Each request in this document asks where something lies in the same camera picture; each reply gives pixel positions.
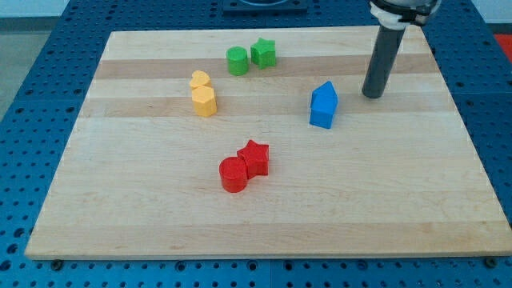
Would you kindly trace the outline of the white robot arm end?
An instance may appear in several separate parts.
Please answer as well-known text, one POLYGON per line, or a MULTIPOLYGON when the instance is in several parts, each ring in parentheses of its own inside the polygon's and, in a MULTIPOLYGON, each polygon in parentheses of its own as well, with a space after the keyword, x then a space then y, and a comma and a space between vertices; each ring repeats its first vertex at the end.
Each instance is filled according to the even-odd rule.
POLYGON ((438 11, 442 0, 369 0, 370 12, 390 30, 408 25, 424 26, 438 11))

